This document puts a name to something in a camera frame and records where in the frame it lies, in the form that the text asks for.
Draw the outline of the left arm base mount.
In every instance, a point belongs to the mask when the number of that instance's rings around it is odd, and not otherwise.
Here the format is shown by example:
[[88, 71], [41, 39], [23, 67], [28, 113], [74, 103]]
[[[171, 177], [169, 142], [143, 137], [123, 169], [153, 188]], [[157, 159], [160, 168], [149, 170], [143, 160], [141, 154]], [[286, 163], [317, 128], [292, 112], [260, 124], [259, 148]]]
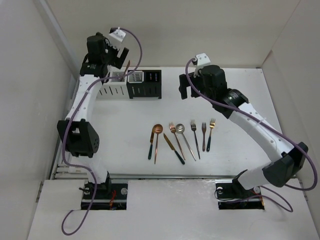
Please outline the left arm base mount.
[[[79, 188], [82, 192], [81, 210], [87, 210], [92, 200], [94, 184], [86, 183]], [[109, 182], [107, 185], [99, 184], [91, 210], [126, 210], [128, 184], [123, 182]]]

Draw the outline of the silver spoon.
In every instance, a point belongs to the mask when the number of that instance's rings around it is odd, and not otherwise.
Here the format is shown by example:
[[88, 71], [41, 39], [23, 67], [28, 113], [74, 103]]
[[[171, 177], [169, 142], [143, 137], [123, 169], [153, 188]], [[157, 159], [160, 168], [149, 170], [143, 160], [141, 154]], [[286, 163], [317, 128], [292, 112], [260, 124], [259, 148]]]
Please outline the silver spoon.
[[189, 150], [190, 154], [192, 155], [194, 161], [196, 161], [195, 154], [192, 151], [192, 148], [191, 148], [191, 146], [190, 146], [190, 144], [189, 144], [189, 142], [188, 142], [188, 140], [187, 140], [187, 138], [186, 138], [186, 136], [184, 134], [185, 126], [182, 123], [178, 123], [175, 127], [176, 127], [177, 133], [182, 135], [182, 137], [183, 137], [183, 139], [184, 139], [184, 141], [186, 143], [186, 146], [188, 147], [188, 150]]

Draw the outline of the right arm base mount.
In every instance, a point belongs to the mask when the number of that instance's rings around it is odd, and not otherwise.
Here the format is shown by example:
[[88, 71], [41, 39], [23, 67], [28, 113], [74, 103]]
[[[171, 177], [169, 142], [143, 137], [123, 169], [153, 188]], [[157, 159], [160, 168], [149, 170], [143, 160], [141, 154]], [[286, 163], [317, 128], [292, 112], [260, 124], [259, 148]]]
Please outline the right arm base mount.
[[219, 210], [264, 210], [259, 187], [245, 190], [232, 182], [216, 182], [214, 196]]

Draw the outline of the copper small fork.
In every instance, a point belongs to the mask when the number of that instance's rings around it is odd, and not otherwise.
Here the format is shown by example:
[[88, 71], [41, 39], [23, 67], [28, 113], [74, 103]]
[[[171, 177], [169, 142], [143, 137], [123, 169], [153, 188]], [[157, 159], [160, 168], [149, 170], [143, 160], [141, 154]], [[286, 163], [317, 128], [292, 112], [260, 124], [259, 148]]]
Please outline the copper small fork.
[[201, 125], [202, 130], [202, 151], [206, 151], [206, 130], [207, 130], [207, 124], [205, 122]]

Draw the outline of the rose gold knife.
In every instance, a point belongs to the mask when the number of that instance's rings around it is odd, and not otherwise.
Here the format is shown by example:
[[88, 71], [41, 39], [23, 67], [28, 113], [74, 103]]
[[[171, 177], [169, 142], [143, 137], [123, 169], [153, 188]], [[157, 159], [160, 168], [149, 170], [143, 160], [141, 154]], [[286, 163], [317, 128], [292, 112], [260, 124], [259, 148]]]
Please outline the rose gold knife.
[[127, 62], [127, 65], [126, 65], [126, 67], [125, 67], [125, 70], [124, 70], [124, 72], [123, 72], [123, 77], [122, 77], [123, 81], [125, 81], [125, 79], [126, 79], [126, 74], [127, 74], [127, 72], [128, 72], [128, 69], [129, 69], [130, 65], [131, 65], [131, 61], [129, 60], [129, 61]]

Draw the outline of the rose gold fork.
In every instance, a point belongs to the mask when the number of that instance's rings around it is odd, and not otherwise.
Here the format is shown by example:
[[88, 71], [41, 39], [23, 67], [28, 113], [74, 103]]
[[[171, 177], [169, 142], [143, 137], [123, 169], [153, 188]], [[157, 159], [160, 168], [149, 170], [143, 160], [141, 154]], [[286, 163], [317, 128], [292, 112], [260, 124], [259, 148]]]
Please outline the rose gold fork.
[[178, 139], [178, 136], [177, 136], [176, 127], [175, 127], [175, 125], [174, 125], [173, 122], [170, 122], [170, 123], [169, 123], [169, 129], [170, 129], [171, 133], [173, 133], [174, 136], [175, 136], [176, 142], [177, 142], [177, 144], [178, 144], [178, 147], [179, 147], [179, 150], [180, 150], [180, 152], [181, 152], [181, 154], [182, 154], [183, 159], [186, 160], [185, 155], [184, 155], [184, 152], [183, 152], [183, 149], [182, 149], [182, 146], [181, 146], [181, 143], [180, 143], [180, 141], [179, 141], [179, 139]]

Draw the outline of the gold fork green handle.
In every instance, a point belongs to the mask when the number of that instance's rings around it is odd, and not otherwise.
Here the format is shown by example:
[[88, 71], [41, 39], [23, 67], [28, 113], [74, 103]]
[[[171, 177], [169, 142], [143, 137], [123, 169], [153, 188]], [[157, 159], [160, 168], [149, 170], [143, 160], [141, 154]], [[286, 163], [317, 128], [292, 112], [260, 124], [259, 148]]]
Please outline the gold fork green handle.
[[216, 125], [216, 119], [215, 118], [212, 118], [210, 120], [210, 123], [209, 123], [209, 137], [208, 137], [208, 141], [207, 141], [207, 146], [206, 146], [206, 151], [209, 152], [210, 149], [211, 149], [211, 141], [212, 141], [212, 131], [213, 129], [215, 128], [215, 125]]

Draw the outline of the white utensil caddy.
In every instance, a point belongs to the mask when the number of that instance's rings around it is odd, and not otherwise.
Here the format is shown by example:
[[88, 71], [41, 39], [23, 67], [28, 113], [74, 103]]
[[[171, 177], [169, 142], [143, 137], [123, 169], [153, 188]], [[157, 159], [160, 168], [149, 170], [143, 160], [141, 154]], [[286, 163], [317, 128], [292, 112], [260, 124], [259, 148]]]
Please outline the white utensil caddy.
[[129, 93], [127, 89], [127, 77], [120, 78], [125, 73], [123, 71], [111, 71], [109, 76], [115, 77], [104, 83], [98, 92], [99, 100], [118, 100], [128, 99]]

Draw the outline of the black utensil caddy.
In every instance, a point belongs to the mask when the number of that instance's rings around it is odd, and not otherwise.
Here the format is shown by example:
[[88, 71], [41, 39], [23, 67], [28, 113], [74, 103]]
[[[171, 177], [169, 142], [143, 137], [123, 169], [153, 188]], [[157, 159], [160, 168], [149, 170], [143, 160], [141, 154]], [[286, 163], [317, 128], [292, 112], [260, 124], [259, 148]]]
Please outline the black utensil caddy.
[[130, 99], [162, 98], [162, 71], [136, 70], [126, 77], [126, 87]]

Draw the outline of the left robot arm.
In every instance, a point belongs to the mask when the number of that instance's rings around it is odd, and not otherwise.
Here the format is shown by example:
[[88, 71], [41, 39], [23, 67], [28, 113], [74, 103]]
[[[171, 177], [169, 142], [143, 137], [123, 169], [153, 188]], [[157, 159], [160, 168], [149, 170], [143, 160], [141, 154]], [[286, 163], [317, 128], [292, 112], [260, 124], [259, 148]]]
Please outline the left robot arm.
[[85, 167], [88, 181], [96, 184], [94, 192], [103, 199], [111, 195], [112, 186], [106, 182], [106, 167], [94, 158], [100, 138], [90, 120], [103, 86], [101, 79], [110, 75], [112, 67], [120, 69], [128, 55], [127, 48], [121, 49], [125, 36], [124, 31], [114, 28], [108, 36], [97, 32], [87, 38], [87, 54], [79, 72], [74, 102], [66, 118], [57, 123], [60, 139], [66, 141], [65, 150]]

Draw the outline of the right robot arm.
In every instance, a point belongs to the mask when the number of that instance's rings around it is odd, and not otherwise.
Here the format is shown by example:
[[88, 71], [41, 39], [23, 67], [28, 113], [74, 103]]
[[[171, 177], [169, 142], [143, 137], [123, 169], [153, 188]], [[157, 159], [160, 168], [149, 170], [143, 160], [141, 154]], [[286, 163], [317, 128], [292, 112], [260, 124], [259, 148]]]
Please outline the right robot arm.
[[240, 172], [232, 180], [232, 193], [243, 197], [251, 189], [264, 184], [281, 188], [304, 165], [308, 147], [303, 142], [289, 143], [275, 133], [275, 129], [255, 110], [248, 98], [239, 90], [227, 86], [226, 75], [218, 65], [207, 65], [199, 73], [179, 76], [179, 92], [186, 99], [187, 87], [194, 98], [205, 96], [212, 107], [242, 128], [266, 153], [270, 162]]

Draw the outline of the gold knife green handle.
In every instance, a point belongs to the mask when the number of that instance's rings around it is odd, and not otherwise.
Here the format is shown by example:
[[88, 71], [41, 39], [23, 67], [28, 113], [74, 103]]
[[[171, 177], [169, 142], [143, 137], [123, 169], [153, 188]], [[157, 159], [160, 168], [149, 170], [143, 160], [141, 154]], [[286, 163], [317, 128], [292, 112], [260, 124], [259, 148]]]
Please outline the gold knife green handle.
[[149, 151], [148, 151], [148, 157], [147, 159], [150, 160], [152, 158], [152, 151], [153, 151], [153, 141], [154, 141], [154, 130], [151, 131], [151, 135], [150, 135], [150, 147], [149, 147]]

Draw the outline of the copper spoon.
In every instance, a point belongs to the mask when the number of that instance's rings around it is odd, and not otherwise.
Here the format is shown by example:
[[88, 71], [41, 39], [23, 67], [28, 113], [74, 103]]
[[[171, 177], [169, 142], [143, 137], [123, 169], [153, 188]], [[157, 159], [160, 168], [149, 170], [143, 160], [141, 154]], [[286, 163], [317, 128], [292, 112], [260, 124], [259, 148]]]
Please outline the copper spoon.
[[159, 123], [156, 124], [153, 128], [153, 132], [156, 134], [156, 143], [155, 143], [155, 152], [154, 152], [154, 164], [156, 164], [157, 155], [158, 155], [159, 134], [163, 132], [163, 126]]

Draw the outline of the aluminium frame left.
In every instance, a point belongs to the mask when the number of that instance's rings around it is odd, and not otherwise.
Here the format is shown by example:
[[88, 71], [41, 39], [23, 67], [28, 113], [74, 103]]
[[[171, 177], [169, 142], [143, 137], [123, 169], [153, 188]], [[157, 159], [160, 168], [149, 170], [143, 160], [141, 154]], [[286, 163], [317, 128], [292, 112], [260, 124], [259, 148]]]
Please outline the aluminium frame left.
[[70, 163], [68, 163], [67, 161], [66, 153], [68, 152], [68, 139], [72, 135], [75, 135], [74, 133], [71, 133], [71, 126], [73, 118], [75, 117], [75, 113], [73, 114], [72, 112], [74, 111], [73, 104], [78, 90], [77, 84], [77, 75], [74, 76], [73, 74], [71, 74], [66, 89], [66, 100], [64, 101], [64, 107], [62, 110], [62, 118], [58, 120], [56, 125], [58, 137], [48, 177], [49, 180], [54, 180], [56, 178], [57, 168], [61, 161], [65, 163], [67, 166], [70, 165]]

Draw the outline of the aluminium rail front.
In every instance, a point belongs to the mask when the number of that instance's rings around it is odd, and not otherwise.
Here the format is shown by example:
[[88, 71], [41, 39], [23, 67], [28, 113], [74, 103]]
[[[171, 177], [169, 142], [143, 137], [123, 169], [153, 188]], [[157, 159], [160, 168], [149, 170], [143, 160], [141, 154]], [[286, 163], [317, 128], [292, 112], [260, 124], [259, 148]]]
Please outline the aluminium rail front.
[[181, 175], [181, 174], [124, 174], [110, 173], [112, 179], [151, 180], [151, 179], [233, 179], [234, 175]]

